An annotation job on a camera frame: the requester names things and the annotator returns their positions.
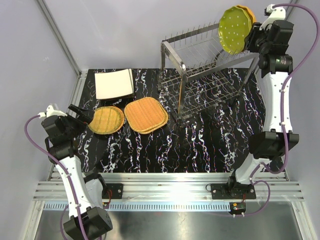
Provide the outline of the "orange scalloped plate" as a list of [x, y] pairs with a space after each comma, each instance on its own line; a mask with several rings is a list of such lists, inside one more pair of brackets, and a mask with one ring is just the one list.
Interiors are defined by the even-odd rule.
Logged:
[[233, 43], [236, 47], [234, 53], [240, 53], [245, 49], [245, 38], [249, 35], [256, 17], [250, 8], [243, 5], [234, 6], [233, 12], [235, 14]]

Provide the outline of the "round woven bamboo tray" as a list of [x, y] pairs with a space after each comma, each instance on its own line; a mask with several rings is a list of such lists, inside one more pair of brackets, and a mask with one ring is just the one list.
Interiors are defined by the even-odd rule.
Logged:
[[118, 108], [116, 106], [110, 106], [110, 107], [119, 114], [119, 118], [120, 118], [119, 124], [118, 124], [116, 130], [114, 130], [112, 132], [112, 133], [115, 133], [115, 132], [119, 131], [121, 129], [121, 127], [124, 125], [124, 123], [125, 123], [125, 115], [124, 115], [123, 111], [120, 108]]

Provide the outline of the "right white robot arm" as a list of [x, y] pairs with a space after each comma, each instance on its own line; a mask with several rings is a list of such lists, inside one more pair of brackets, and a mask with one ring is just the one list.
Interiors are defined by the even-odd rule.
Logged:
[[265, 120], [262, 132], [249, 138], [249, 154], [243, 164], [221, 186], [224, 196], [255, 199], [251, 181], [256, 173], [273, 160], [279, 160], [299, 142], [299, 135], [293, 133], [289, 110], [293, 58], [286, 51], [293, 28], [293, 23], [286, 20], [256, 22], [244, 39], [245, 50], [259, 54], [261, 77], [257, 84], [265, 106]]

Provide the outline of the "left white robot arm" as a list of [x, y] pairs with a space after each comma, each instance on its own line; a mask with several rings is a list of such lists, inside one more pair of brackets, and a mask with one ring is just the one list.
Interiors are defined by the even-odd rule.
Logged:
[[108, 187], [99, 173], [83, 173], [76, 137], [82, 134], [90, 118], [81, 108], [70, 105], [79, 114], [73, 117], [51, 104], [41, 113], [49, 160], [55, 165], [68, 200], [69, 221], [64, 230], [73, 240], [96, 240], [113, 229], [111, 218], [103, 208]]

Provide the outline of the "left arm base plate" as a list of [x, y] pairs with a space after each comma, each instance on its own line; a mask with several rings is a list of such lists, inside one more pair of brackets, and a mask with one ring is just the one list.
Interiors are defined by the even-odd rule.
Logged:
[[111, 197], [112, 200], [121, 200], [123, 198], [123, 188], [122, 183], [107, 183], [102, 190], [102, 199], [106, 200]]

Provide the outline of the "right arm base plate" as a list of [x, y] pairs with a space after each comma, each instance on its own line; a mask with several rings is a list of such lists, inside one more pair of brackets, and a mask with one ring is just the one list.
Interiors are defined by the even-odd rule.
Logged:
[[211, 183], [210, 192], [213, 200], [255, 200], [256, 191], [251, 184]]

